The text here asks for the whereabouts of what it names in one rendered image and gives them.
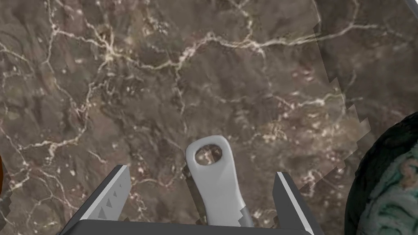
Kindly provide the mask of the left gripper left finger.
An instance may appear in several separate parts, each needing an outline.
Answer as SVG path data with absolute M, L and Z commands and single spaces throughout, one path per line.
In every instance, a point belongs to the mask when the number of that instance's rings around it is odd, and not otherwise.
M 67 222 L 60 235 L 64 235 L 80 220 L 117 221 L 130 190 L 129 167 L 127 165 L 115 166 Z

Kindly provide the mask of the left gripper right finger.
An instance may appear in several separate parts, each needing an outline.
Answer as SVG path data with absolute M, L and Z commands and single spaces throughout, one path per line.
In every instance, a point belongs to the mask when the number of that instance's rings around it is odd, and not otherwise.
M 324 235 L 289 173 L 276 173 L 272 195 L 280 228 L 289 232 L 286 235 Z

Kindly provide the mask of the black and teal bowl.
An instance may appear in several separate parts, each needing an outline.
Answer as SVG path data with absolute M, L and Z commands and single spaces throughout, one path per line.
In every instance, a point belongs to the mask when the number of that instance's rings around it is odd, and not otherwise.
M 418 235 L 418 111 L 387 129 L 362 158 L 344 235 Z

